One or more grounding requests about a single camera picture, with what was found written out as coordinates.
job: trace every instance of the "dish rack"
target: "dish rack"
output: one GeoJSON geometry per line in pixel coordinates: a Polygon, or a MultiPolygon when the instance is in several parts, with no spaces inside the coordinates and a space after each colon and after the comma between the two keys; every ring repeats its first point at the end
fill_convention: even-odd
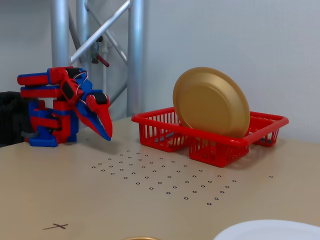
{"type": "Polygon", "coordinates": [[[165,152],[189,147],[189,157],[223,168],[249,152],[251,144],[271,147],[279,129],[289,123],[284,116],[250,112],[250,125],[243,138],[233,138],[184,127],[173,107],[132,117],[139,124],[140,143],[165,152]]]}

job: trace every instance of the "gold plate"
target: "gold plate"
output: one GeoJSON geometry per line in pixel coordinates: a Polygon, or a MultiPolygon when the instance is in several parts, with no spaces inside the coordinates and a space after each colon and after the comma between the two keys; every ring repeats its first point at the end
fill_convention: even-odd
{"type": "Polygon", "coordinates": [[[189,128],[234,138],[242,138],[249,128],[249,105],[240,87],[210,67],[192,68],[179,77],[173,106],[189,128]]]}
{"type": "Polygon", "coordinates": [[[147,236],[138,236],[138,237],[126,238],[124,240],[159,240],[159,239],[153,238],[153,237],[147,237],[147,236]]]}

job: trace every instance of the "red and blue robot hand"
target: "red and blue robot hand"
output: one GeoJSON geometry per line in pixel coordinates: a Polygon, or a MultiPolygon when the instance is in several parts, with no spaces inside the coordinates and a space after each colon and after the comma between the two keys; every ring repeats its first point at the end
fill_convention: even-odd
{"type": "Polygon", "coordinates": [[[79,120],[110,141],[113,133],[110,101],[102,90],[93,90],[88,73],[72,66],[49,68],[47,72],[17,77],[23,98],[56,98],[53,108],[31,101],[29,117],[34,133],[25,133],[31,146],[56,147],[75,142],[79,120]]]}

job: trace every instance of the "black x mark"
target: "black x mark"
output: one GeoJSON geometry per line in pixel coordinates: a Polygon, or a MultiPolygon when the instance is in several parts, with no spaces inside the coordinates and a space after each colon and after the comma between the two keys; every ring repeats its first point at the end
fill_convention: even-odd
{"type": "Polygon", "coordinates": [[[53,225],[55,225],[55,226],[47,227],[47,228],[44,228],[44,229],[42,229],[42,230],[54,229],[54,228],[62,228],[62,229],[66,229],[64,226],[67,226],[68,224],[59,225],[59,224],[53,223],[53,225]]]}

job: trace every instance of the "white wall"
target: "white wall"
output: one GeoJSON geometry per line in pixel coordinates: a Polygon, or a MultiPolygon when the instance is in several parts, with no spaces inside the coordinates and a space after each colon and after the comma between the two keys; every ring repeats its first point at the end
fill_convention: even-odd
{"type": "MultiPolygon", "coordinates": [[[[0,7],[0,92],[19,92],[19,74],[52,67],[49,0],[2,1],[0,7]]],[[[74,52],[70,42],[70,52],[74,52]]]]}
{"type": "MultiPolygon", "coordinates": [[[[94,0],[106,20],[122,0],[94,0]]],[[[208,66],[242,88],[251,110],[284,115],[282,136],[320,142],[320,2],[318,0],[151,0],[147,19],[146,110],[172,106],[186,70],[208,66]]],[[[0,91],[18,91],[17,75],[51,66],[50,1],[11,0],[0,8],[0,91]]],[[[98,26],[92,20],[92,31],[98,26]]],[[[127,49],[128,13],[111,27],[127,49]]],[[[109,93],[127,79],[114,49],[108,56],[109,93]]],[[[102,66],[93,65],[95,88],[102,66]]],[[[111,107],[125,116],[126,94],[111,107]]]]}
{"type": "Polygon", "coordinates": [[[288,117],[281,136],[320,143],[319,12],[319,0],[150,1],[147,110],[172,106],[177,78],[208,66],[252,111],[288,117]]]}

